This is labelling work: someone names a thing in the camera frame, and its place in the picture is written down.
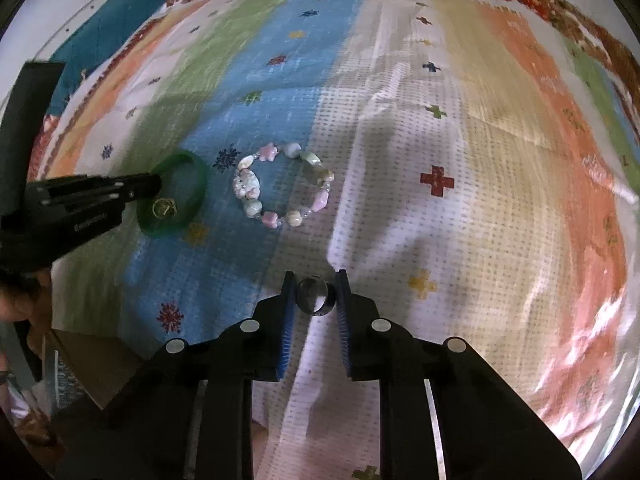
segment metal ring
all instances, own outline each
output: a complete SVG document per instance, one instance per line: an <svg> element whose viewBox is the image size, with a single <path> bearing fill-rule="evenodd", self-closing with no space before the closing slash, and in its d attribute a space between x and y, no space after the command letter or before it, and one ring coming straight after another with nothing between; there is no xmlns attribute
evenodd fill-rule
<svg viewBox="0 0 640 480"><path fill-rule="evenodd" d="M178 208L175 206L173 198L159 198L151 207L151 212L158 220L165 220L175 216Z"/></svg>
<svg viewBox="0 0 640 480"><path fill-rule="evenodd" d="M310 316L326 316L334 308L335 298L335 287L319 276L305 278L296 291L298 308Z"/></svg>

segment red cross print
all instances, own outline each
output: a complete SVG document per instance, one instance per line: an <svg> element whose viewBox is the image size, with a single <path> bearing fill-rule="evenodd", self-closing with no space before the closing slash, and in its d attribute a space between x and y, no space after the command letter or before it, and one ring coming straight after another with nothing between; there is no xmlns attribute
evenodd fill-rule
<svg viewBox="0 0 640 480"><path fill-rule="evenodd" d="M444 194L444 188L455 188L455 179L450 176L444 176L444 168L441 166L432 166L431 173L420 174L421 184L431 184L431 195L442 196Z"/></svg>

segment blue stripe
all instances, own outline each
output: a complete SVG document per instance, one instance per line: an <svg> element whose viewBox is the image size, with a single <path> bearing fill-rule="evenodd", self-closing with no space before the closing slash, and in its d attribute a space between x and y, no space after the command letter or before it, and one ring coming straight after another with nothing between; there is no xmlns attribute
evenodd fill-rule
<svg viewBox="0 0 640 480"><path fill-rule="evenodd" d="M211 165L231 144L241 153L237 160L268 142L294 141L304 147L322 86L362 1L287 0L277 8L238 53L181 147ZM318 13L304 16L307 10ZM297 30L305 36L290 38L289 33ZM286 61L269 66L277 56L286 56ZM259 101L247 105L241 99L250 92L262 94ZM180 98L188 101L197 96ZM273 163L254 164L265 210L280 214L287 210L300 167L282 155ZM177 237L145 238L132 257L124 275L119 332L143 356L176 335L165 333L156 321L161 303L175 301L184 314L180 336L191 343L218 336L255 307L280 231L245 218L230 189L233 172L233 168L212 169L206 203L197 219L210 229L202 247L192 248ZM178 186L175 193L183 196L188 188Z"/></svg>
<svg viewBox="0 0 640 480"><path fill-rule="evenodd" d="M640 145L638 145L638 140L636 139L636 133L633 129L633 126L629 122L629 119L627 118L625 111L622 108L620 98L618 97L615 88L613 88L614 83L609 78L609 75L607 75L607 72L603 69L603 67L595 63L594 65L596 65L598 71L600 72L600 78L604 82L604 85L607 88L607 92L609 92L611 101L613 102L613 109L616 111L616 118L622 126L622 129L625 131L625 137L626 141L628 142L629 148L634 154L636 162L640 163Z"/></svg>

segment yellow cross print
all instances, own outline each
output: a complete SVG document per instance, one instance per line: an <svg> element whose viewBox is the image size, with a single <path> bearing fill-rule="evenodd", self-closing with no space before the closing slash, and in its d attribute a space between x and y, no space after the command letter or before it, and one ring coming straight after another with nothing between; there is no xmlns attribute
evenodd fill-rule
<svg viewBox="0 0 640 480"><path fill-rule="evenodd" d="M426 300L430 292L438 291L438 284L429 281L429 271L420 269L418 276L409 278L409 286L416 291L419 300Z"/></svg>
<svg viewBox="0 0 640 480"><path fill-rule="evenodd" d="M202 246L207 240L209 228L199 222L189 224L187 232L184 234L184 241L192 246Z"/></svg>

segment green stripe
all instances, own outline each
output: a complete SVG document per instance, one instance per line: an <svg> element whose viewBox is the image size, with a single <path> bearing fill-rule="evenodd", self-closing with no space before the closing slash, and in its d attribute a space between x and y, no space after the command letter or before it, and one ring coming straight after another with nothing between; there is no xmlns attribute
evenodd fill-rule
<svg viewBox="0 0 640 480"><path fill-rule="evenodd" d="M260 31L286 0L244 0L211 25L211 31L187 48L174 75L159 88L140 115L130 146L111 174L151 170L194 129L204 103L236 54ZM125 290L116 283L134 250L140 230L131 207L122 225L87 243L66 259L64 304L56 306L54 327L72 332L115 335Z"/></svg>
<svg viewBox="0 0 640 480"><path fill-rule="evenodd" d="M575 73L587 85L593 98L593 103L596 105L607 127L609 139L616 153L620 159L623 156L625 157L626 166L623 164L622 170L625 172L629 186L638 193L640 192L640 166L636 162L622 124L618 120L611 94L607 89L606 82L602 79L602 72L599 70L596 61L585 54L573 41L565 40L565 43L569 53L574 58Z"/></svg>

